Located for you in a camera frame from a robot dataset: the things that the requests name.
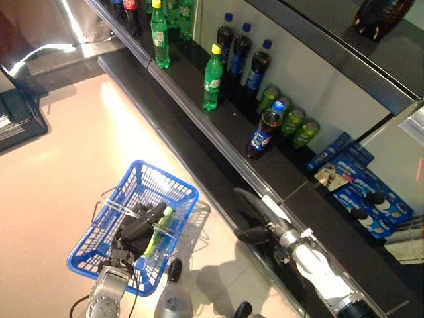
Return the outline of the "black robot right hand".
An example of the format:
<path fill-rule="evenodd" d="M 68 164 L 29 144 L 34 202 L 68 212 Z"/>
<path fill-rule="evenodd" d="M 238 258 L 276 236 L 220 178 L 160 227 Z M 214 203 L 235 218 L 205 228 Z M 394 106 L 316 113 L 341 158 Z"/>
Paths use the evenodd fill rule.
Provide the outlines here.
<path fill-rule="evenodd" d="M 263 226 L 256 226 L 246 230 L 237 229 L 235 236 L 243 243 L 254 246 L 270 245 L 273 246 L 279 242 L 283 235 L 281 228 L 275 227 L 269 223 Z"/>

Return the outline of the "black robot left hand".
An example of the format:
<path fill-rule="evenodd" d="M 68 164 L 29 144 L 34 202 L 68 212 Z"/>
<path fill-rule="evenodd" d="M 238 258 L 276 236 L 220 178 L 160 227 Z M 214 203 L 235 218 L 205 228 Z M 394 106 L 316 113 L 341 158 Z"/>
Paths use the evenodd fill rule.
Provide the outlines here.
<path fill-rule="evenodd" d="M 126 215 L 111 243 L 111 258 L 133 263 L 147 250 L 154 234 L 154 224 L 165 215 L 168 206 L 159 203 L 137 203 L 132 212 L 137 218 Z"/>

